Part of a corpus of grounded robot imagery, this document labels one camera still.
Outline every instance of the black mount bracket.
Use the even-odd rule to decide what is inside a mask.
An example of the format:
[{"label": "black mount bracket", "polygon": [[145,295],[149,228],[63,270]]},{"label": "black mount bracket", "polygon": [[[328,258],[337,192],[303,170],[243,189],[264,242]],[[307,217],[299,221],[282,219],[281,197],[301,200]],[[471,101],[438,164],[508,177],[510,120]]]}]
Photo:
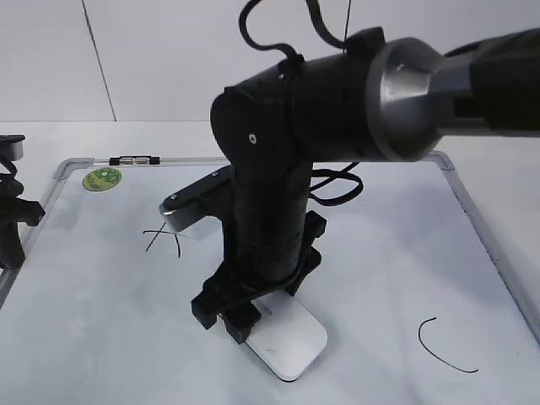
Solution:
[{"label": "black mount bracket", "polygon": [[261,314],[251,303],[273,291],[284,289],[295,295],[305,277],[321,263],[321,254],[312,247],[324,234],[326,220],[310,211],[305,216],[298,265],[284,281],[270,283],[253,271],[249,262],[235,256],[235,230],[231,221],[231,167],[226,166],[167,197],[160,207],[174,232],[181,232],[206,216],[221,220],[224,233],[224,261],[207,279],[202,292],[192,300],[192,313],[206,328],[221,316],[230,336],[243,343]]},{"label": "black mount bracket", "polygon": [[22,157],[23,141],[24,135],[0,136],[0,165],[8,170],[0,174],[0,268],[5,270],[20,269],[25,259],[17,223],[37,226],[45,215],[38,202],[17,198],[24,187],[15,180],[17,168],[12,161]]}]

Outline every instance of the white table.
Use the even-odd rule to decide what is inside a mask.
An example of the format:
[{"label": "white table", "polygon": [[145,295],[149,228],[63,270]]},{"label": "white table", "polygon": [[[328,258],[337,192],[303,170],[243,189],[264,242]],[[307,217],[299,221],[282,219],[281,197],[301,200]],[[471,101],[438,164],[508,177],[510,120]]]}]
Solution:
[{"label": "white table", "polygon": [[[54,170],[68,158],[221,156],[205,121],[0,123],[0,133],[27,136],[18,167],[28,199],[42,197]],[[446,138],[437,149],[449,154],[540,306],[540,140]]]}]

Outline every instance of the white rectangular base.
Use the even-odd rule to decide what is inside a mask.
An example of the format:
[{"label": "white rectangular base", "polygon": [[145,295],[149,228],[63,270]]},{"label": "white rectangular base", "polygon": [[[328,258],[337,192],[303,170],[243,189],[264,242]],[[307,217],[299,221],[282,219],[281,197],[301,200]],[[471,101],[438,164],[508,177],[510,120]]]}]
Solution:
[{"label": "white rectangular base", "polygon": [[247,345],[283,381],[295,381],[327,345],[326,329],[294,297],[279,290],[253,305],[261,320]]}]

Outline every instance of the whiteboard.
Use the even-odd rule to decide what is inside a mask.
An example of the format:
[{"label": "whiteboard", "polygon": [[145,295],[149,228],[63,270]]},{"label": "whiteboard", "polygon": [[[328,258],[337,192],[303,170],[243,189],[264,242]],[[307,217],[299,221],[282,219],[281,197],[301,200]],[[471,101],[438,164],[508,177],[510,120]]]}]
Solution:
[{"label": "whiteboard", "polygon": [[[362,164],[364,193],[316,241],[298,300],[328,332],[321,357],[279,381],[190,301],[222,257],[219,222],[160,235],[157,207],[216,166],[122,168],[108,192],[74,171],[0,310],[2,404],[533,404],[540,351],[431,162]],[[330,197],[348,187],[324,189]],[[429,355],[478,373],[464,374]]]}]

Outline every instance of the black curved line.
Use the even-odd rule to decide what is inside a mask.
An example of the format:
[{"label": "black curved line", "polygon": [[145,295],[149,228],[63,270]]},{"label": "black curved line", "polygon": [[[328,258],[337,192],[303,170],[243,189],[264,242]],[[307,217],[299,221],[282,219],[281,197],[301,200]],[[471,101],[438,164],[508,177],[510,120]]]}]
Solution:
[{"label": "black curved line", "polygon": [[149,229],[149,230],[144,230],[143,231],[143,235],[144,234],[155,234],[155,233],[159,233],[159,234],[167,234],[167,235],[176,235],[176,236],[181,236],[182,238],[187,238],[187,239],[191,239],[191,240],[197,240],[195,238],[192,238],[191,236],[187,236],[187,235],[183,235],[183,234],[177,234],[175,232],[167,232],[166,230],[154,230],[154,229]]},{"label": "black curved line", "polygon": [[152,240],[150,241],[148,246],[146,246],[146,252],[148,252],[150,247],[154,244],[155,240],[158,238],[158,235],[160,235],[160,234],[173,235],[175,237],[176,251],[178,253],[178,258],[180,259],[180,257],[181,257],[181,248],[180,248],[180,242],[178,241],[178,235],[173,233],[173,232],[167,232],[166,230],[163,230],[164,227],[165,227],[165,222],[163,223],[163,225],[161,225],[161,228],[159,228],[159,230],[151,230],[151,229],[149,229],[149,230],[144,230],[143,231],[143,235],[148,234],[148,233],[155,233],[154,238],[152,238]]},{"label": "black curved line", "polygon": [[261,45],[257,44],[252,38],[247,30],[247,16],[250,14],[252,9],[255,8],[255,6],[260,3],[262,0],[251,0],[248,2],[245,7],[242,9],[240,13],[240,17],[238,18],[238,26],[240,27],[240,33],[242,35],[242,38],[246,42],[247,45],[249,45],[251,48],[256,49],[258,51],[281,51],[285,54],[287,59],[289,60],[295,60],[298,58],[298,54],[294,50],[294,48],[289,44],[279,43],[279,44],[272,44],[272,45]]},{"label": "black curved line", "polygon": [[150,243],[148,243],[148,246],[146,246],[146,252],[148,253],[150,247],[152,247],[152,245],[154,244],[155,240],[158,239],[158,236],[159,234],[161,233],[161,231],[163,230],[163,228],[165,227],[165,222],[163,223],[163,225],[161,225],[161,228],[159,228],[159,231],[156,232],[156,234],[154,235],[154,238],[152,238],[152,240],[150,241]]},{"label": "black curved line", "polygon": [[351,6],[353,5],[353,0],[348,0],[348,7],[347,7],[347,20],[345,21],[345,34],[343,35],[343,44],[347,40],[348,36],[348,22],[351,19]]},{"label": "black curved line", "polygon": [[478,373],[478,369],[475,369],[475,370],[464,370],[464,369],[460,369],[459,367],[456,367],[455,365],[453,364],[450,364],[448,363],[447,361],[443,360],[441,357],[439,357],[437,354],[433,353],[431,350],[428,349],[428,347],[424,344],[424,341],[422,340],[422,327],[428,323],[428,322],[431,322],[431,321],[434,321],[435,319],[437,319],[436,316],[434,316],[433,318],[430,318],[426,321],[423,321],[420,326],[418,327],[418,340],[420,341],[420,344],[425,348],[425,350],[431,354],[433,357],[435,357],[436,359],[438,359],[439,361],[441,361],[442,363],[444,363],[445,365],[451,367],[452,369],[454,370],[458,370],[458,371],[461,371],[462,373],[466,373],[466,374],[473,374],[473,373]]},{"label": "black curved line", "polygon": [[307,3],[307,8],[310,12],[311,23],[313,24],[313,28],[315,28],[315,32],[319,35],[319,37],[329,46],[343,49],[345,47],[345,43],[332,35],[328,28],[325,26],[324,21],[322,20],[319,1],[305,0],[305,2]]}]

